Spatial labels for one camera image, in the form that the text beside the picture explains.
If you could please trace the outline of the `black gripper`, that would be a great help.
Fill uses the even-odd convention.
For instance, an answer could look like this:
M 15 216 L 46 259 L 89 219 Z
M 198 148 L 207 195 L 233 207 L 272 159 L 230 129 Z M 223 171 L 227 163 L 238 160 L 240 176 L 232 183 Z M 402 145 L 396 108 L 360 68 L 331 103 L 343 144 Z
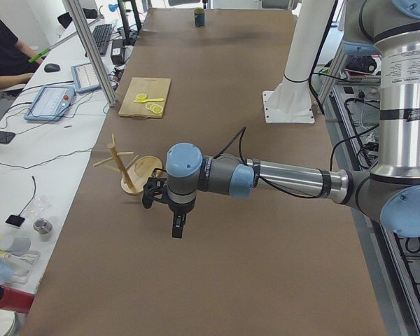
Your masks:
M 193 210 L 194 206 L 194 200 L 187 203 L 178 203 L 172 200 L 169 201 L 169 209 L 173 212 L 173 223 L 171 229 L 171 235 L 173 238 L 182 238 L 183 228 L 186 223 L 186 216 Z

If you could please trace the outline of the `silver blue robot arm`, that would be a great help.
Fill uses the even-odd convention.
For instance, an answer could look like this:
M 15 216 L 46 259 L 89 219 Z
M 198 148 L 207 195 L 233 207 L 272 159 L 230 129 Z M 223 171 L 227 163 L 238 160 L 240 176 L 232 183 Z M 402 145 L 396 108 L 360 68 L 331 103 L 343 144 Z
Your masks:
M 179 143 L 167 154 L 164 192 L 181 237 L 197 191 L 247 197 L 264 183 L 300 198 L 329 198 L 355 208 L 403 237 L 420 237 L 420 1 L 349 1 L 346 41 L 381 53 L 379 158 L 369 172 L 326 171 L 204 157 Z

